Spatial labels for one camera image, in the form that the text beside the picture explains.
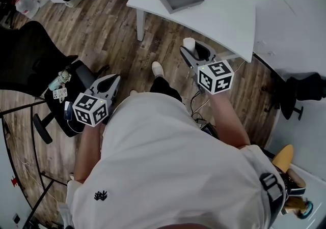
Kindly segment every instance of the shoe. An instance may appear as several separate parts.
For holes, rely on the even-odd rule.
[[[162,77],[164,78],[164,70],[162,65],[159,62],[152,63],[152,71],[154,73],[155,78]]]
[[[130,93],[129,93],[129,96],[132,96],[132,95],[135,95],[137,94],[138,92],[136,90],[131,90]]]

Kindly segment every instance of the yellow object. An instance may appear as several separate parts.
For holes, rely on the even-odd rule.
[[[290,168],[293,159],[293,146],[286,145],[272,160],[273,165],[277,166],[284,173]]]

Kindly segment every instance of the black logo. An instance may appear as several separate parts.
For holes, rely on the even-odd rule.
[[[96,201],[98,201],[98,200],[102,200],[102,201],[104,201],[106,198],[107,198],[107,194],[106,194],[107,192],[106,191],[104,191],[103,190],[103,193],[101,193],[100,191],[98,191],[97,193],[95,193],[95,197],[94,197],[94,199],[96,200]]]

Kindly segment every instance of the black chair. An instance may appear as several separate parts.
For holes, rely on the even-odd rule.
[[[301,120],[304,108],[295,107],[296,100],[321,100],[326,97],[326,81],[321,79],[318,73],[314,73],[302,80],[291,77],[284,81],[276,72],[271,77],[274,80],[274,88],[269,93],[273,96],[273,102],[265,112],[270,112],[273,106],[281,108],[282,114],[288,120],[295,111],[299,114],[298,119]]]
[[[0,47],[0,89],[35,97],[40,97],[58,72],[78,58],[62,54],[36,21],[19,30],[0,26]]]
[[[78,56],[62,54],[43,26],[36,21],[26,23],[19,30],[0,27],[0,47],[0,89],[19,91],[34,97],[40,97],[58,72],[67,69],[72,76],[66,83],[68,97],[65,99],[74,102],[80,92],[89,88],[97,76],[108,69],[108,66],[104,66],[94,76],[81,61],[73,63]],[[78,122],[74,114],[69,124],[63,118],[64,103],[53,99],[52,91],[47,90],[44,98],[51,113],[43,120],[35,114],[33,122],[47,144],[52,142],[52,138],[46,126],[53,118],[69,137],[83,130],[84,124]]]

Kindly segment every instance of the fiducial marker cube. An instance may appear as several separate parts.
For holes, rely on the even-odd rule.
[[[234,72],[226,60],[198,67],[198,84],[211,94],[231,88]]]
[[[107,101],[85,93],[78,95],[72,108],[79,122],[92,127],[108,116]]]

